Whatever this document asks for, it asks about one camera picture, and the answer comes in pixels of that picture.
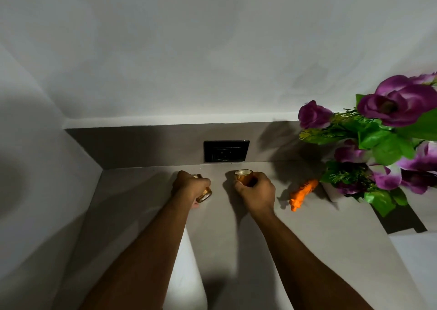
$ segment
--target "gold candle holder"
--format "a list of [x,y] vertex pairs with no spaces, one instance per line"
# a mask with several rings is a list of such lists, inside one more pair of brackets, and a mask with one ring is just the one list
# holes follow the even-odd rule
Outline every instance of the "gold candle holder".
[[[193,177],[201,178],[202,175],[195,174],[195,175],[193,175]],[[196,198],[196,202],[201,203],[201,202],[205,201],[211,195],[212,195],[212,191],[211,191],[210,187],[206,187],[205,190],[203,191],[202,195],[200,195],[199,197]]]
[[236,170],[234,174],[235,178],[245,186],[248,186],[254,179],[254,171],[252,170]]

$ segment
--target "left hand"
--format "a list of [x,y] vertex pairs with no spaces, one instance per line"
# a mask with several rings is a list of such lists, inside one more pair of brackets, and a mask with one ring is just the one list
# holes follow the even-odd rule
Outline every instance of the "left hand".
[[195,178],[193,175],[179,171],[176,180],[173,182],[172,195],[180,194],[183,198],[187,198],[193,203],[193,208],[198,207],[199,203],[196,198],[203,194],[206,187],[211,185],[211,181],[207,178]]

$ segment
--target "right hand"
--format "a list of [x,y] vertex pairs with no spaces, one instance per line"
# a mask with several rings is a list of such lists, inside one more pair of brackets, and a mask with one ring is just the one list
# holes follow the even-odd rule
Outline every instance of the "right hand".
[[246,208],[252,216],[273,213],[276,188],[263,172],[254,172],[257,184],[246,187],[240,181],[235,183],[235,190],[243,198]]

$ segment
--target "flower bouquet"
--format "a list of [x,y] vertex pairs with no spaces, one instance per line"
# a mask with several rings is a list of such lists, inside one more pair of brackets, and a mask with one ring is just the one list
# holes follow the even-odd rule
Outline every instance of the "flower bouquet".
[[326,163],[321,182],[371,203],[387,215],[407,205],[399,186],[423,194],[437,186],[437,73],[392,76],[374,94],[333,113],[311,101],[299,110],[300,139],[316,144],[343,141]]

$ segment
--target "orange toy tiger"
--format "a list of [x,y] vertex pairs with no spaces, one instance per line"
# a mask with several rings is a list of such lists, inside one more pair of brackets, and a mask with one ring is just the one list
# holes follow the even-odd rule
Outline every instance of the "orange toy tiger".
[[317,179],[308,180],[299,187],[298,191],[290,194],[291,199],[289,203],[292,206],[292,211],[296,211],[298,208],[301,207],[305,196],[312,192],[318,184],[319,181]]

